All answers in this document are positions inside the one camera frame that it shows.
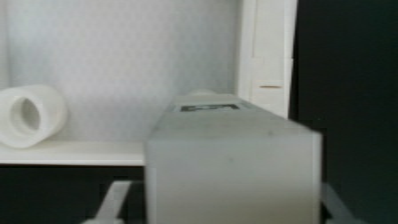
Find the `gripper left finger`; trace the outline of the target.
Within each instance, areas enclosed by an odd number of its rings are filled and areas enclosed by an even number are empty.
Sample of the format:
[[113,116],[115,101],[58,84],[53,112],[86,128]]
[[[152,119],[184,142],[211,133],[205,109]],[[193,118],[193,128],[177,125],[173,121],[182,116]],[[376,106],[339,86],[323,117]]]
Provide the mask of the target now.
[[143,224],[143,221],[143,182],[117,180],[110,184],[95,214],[81,224]]

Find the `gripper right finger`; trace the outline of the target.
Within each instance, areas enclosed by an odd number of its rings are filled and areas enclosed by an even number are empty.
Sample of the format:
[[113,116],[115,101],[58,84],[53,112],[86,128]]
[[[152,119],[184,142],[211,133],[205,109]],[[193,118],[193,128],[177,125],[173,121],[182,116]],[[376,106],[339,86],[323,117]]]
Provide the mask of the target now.
[[364,221],[353,216],[330,186],[321,187],[321,203],[330,214],[324,224],[364,224]]

